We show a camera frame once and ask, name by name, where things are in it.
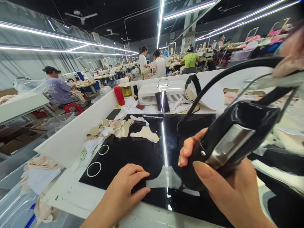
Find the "black strap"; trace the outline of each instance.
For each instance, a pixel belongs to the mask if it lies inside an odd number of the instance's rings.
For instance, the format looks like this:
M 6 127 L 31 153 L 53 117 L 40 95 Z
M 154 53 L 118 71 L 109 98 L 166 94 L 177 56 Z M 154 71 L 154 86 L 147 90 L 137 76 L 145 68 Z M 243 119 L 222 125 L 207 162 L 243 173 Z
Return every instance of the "black strap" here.
M 188 85 L 193 81 L 196 94 L 199 94 L 199 92 L 202 90 L 200 87 L 199 79 L 197 78 L 196 74 L 190 75 L 189 78 L 186 81 L 185 89 L 187 89 Z

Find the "black phone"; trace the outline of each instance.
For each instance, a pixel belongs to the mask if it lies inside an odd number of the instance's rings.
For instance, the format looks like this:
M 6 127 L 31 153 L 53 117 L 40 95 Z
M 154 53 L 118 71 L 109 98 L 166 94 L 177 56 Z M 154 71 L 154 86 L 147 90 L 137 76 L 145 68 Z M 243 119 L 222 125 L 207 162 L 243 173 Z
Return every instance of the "black phone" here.
M 160 112 L 170 112 L 169 102 L 165 91 L 155 93 L 157 109 Z

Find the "black glass work surface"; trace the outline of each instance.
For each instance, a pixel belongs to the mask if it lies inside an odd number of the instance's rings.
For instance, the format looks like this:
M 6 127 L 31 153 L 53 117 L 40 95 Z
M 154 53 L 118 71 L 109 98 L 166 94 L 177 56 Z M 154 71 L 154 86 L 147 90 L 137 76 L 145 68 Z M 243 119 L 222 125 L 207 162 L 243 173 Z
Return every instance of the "black glass work surface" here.
M 131 132 L 139 132 L 143 127 L 140 124 L 132 124 L 127 138 L 115 138 L 114 135 L 111 135 L 104 142 L 104 145 L 109 146 L 108 152 L 105 153 L 107 146 L 104 146 L 100 149 L 100 154 L 105 154 L 99 155 L 97 153 L 94 156 L 91 164 L 100 162 L 102 167 L 98 175 L 88 177 L 85 171 L 79 181 L 107 189 L 118 171 L 128 163 L 140 165 L 150 173 L 150 176 L 141 180 L 133 191 L 146 186 L 147 180 L 154 180 L 161 176 L 162 168 L 172 167 L 170 169 L 173 169 L 177 176 L 181 176 L 178 157 L 184 140 L 194 136 L 201 129 L 209 127 L 215 120 L 215 115 L 193 114 L 180 126 L 179 134 L 177 134 L 176 126 L 183 115 L 165 114 L 159 116 L 163 116 L 164 119 L 145 118 L 150 124 L 151 131 L 160 138 L 158 143 L 153 143 L 145 138 L 131 138 Z M 93 164 L 89 168 L 89 174 L 96 174 L 99 168 L 98 164 Z M 213 203 L 207 191 L 200 192 L 200 196 L 193 196 L 177 189 L 170 187 L 152 188 L 143 201 L 224 227 L 233 227 Z

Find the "worker in lavender shirt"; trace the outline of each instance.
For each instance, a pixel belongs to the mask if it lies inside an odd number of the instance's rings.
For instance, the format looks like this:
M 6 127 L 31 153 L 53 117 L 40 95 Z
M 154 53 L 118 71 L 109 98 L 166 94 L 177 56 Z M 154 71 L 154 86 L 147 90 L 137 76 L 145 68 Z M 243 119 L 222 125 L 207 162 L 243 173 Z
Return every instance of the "worker in lavender shirt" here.
M 47 73 L 45 80 L 49 85 L 48 93 L 54 98 L 56 103 L 64 105 L 77 101 L 76 97 L 70 93 L 75 85 L 70 86 L 58 78 L 58 74 L 60 74 L 61 71 L 50 66 L 46 66 L 43 71 Z

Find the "gray curtain wall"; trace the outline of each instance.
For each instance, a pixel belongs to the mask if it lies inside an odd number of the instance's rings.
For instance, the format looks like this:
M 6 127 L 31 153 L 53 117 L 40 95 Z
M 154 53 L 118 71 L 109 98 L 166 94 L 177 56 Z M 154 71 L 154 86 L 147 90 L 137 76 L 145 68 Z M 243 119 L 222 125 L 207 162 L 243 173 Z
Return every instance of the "gray curtain wall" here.
M 66 28 L 58 21 L 46 15 L 5 0 L 0 0 L 0 20 L 52 32 L 53 29 L 48 23 L 48 20 L 50 20 L 55 31 L 58 33 L 94 41 L 93 36 L 85 30 L 79 29 L 76 26 Z M 107 38 L 100 37 L 100 40 L 102 44 L 124 48 L 122 44 L 114 44 L 113 41 Z M 0 28 L 0 43 L 21 46 L 42 46 L 44 48 L 57 49 L 67 49 L 81 45 L 81 43 L 59 40 L 8 28 Z M 79 51 L 99 51 L 105 53 L 119 52 L 118 50 L 111 48 L 97 46 L 88 46 L 79 49 Z M 77 60 L 77 58 L 81 56 L 83 57 L 82 61 L 87 65 L 87 68 L 92 68 L 92 65 L 88 65 L 88 62 L 92 62 L 95 68 L 101 67 L 100 59 L 104 57 L 110 57 L 110 59 L 107 60 L 109 64 L 114 66 L 117 63 L 114 60 L 118 60 L 119 57 L 121 57 L 95 54 L 0 50 L 0 91 L 12 88 L 13 80 L 18 77 L 27 77 L 30 79 L 45 78 L 46 74 L 42 71 L 45 66 L 59 68 L 63 73 L 83 71 L 82 64 Z

